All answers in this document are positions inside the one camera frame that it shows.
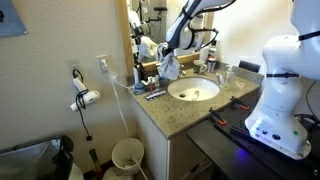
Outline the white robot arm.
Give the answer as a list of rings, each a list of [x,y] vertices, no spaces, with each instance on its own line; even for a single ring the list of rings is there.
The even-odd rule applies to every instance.
[[[271,38],[263,48],[266,81],[245,126],[252,138],[294,159],[311,152],[308,132],[293,115],[302,77],[320,79],[320,0],[293,0],[296,35]]]

